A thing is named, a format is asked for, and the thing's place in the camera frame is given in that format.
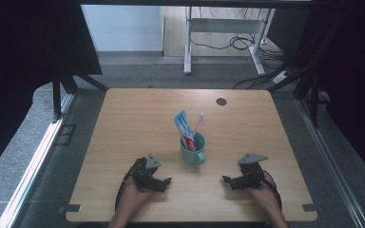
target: cup handle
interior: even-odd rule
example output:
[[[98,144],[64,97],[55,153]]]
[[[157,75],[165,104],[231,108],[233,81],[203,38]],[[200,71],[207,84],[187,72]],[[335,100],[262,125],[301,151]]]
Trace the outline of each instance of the cup handle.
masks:
[[[203,155],[203,153],[198,153],[197,154],[197,160],[195,161],[196,165],[200,165],[203,164],[205,162],[205,156]]]

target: teal cup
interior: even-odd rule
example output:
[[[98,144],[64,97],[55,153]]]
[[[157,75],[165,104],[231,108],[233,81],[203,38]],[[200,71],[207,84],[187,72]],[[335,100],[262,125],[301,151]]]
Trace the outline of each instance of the teal cup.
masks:
[[[185,162],[194,165],[201,165],[205,162],[203,149],[205,148],[205,138],[199,132],[194,136],[194,142],[197,146],[197,151],[189,151],[186,149],[183,140],[180,140],[180,148],[182,150],[182,158]]]

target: toothpaste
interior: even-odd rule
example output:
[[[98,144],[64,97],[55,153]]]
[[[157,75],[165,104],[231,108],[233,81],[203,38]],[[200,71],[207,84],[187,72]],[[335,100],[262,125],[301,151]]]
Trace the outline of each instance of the toothpaste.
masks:
[[[175,117],[174,122],[180,131],[182,142],[189,151],[197,151],[197,146],[194,141],[194,134],[189,127],[189,123],[186,118],[185,110],[181,110]]]

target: hand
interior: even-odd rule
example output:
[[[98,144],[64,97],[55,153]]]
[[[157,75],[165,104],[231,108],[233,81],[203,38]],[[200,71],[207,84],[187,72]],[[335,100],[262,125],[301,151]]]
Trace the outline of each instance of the hand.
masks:
[[[132,178],[126,180],[117,211],[109,223],[109,228],[125,227],[129,219],[147,202],[155,192],[139,188]]]
[[[275,185],[271,176],[266,172],[264,174],[265,179]],[[248,192],[259,207],[268,215],[274,228],[289,227],[284,215],[280,212],[277,198],[266,183],[262,183],[259,188],[247,188],[245,191]]]

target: white toothbrush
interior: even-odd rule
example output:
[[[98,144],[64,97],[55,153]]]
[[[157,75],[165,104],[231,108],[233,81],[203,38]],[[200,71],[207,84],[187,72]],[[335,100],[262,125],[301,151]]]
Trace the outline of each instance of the white toothbrush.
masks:
[[[204,116],[205,116],[205,114],[204,113],[201,113],[200,119],[198,120],[198,124],[195,127],[195,130],[192,132],[192,134],[194,136],[195,136],[195,134],[197,134],[198,127],[200,126],[200,123],[202,122]]]

